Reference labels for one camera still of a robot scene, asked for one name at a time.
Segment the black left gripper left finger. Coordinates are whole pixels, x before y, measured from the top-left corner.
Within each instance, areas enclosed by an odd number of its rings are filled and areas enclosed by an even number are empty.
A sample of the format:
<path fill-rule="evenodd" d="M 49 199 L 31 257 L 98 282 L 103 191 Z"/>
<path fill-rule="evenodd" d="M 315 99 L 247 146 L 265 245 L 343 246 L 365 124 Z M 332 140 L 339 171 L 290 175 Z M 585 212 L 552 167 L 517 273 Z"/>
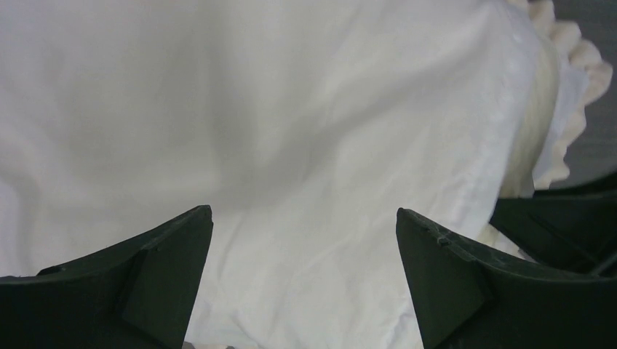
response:
<path fill-rule="evenodd" d="M 197 206 L 35 276 L 1 279 L 3 348 L 181 348 L 212 238 Z"/>

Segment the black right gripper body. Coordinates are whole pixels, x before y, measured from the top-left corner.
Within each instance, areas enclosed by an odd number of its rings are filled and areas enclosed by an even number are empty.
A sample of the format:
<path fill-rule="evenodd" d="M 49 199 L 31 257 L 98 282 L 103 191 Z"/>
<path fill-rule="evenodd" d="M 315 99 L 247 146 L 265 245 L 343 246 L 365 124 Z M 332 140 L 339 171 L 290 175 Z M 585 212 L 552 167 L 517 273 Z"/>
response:
<path fill-rule="evenodd" d="M 500 198 L 490 224 L 543 265 L 616 274 L 616 174 L 580 186 Z"/>

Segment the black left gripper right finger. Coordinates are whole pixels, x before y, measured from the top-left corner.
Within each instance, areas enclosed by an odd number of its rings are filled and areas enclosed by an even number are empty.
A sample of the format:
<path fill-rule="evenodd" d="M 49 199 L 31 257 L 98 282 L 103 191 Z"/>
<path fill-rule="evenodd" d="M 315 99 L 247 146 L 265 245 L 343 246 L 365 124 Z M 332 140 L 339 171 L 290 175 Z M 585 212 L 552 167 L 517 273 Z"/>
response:
<path fill-rule="evenodd" d="M 616 279 L 520 259 L 410 209 L 396 236 L 425 348 L 614 348 Z"/>

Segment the grey pillowcase with cream frill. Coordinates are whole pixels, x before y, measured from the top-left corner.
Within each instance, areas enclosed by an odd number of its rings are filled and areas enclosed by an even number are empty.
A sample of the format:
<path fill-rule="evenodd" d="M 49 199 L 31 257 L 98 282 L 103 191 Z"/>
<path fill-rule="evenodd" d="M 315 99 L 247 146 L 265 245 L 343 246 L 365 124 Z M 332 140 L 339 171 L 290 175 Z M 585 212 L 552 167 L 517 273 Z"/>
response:
<path fill-rule="evenodd" d="M 449 226 L 490 245 L 514 246 L 490 222 L 500 198 L 522 198 L 568 177 L 569 146 L 586 128 L 586 106 L 610 86 L 612 66 L 551 1 L 484 1 L 480 36 L 494 58 L 485 70 L 485 112 L 470 123 L 476 183 Z"/>

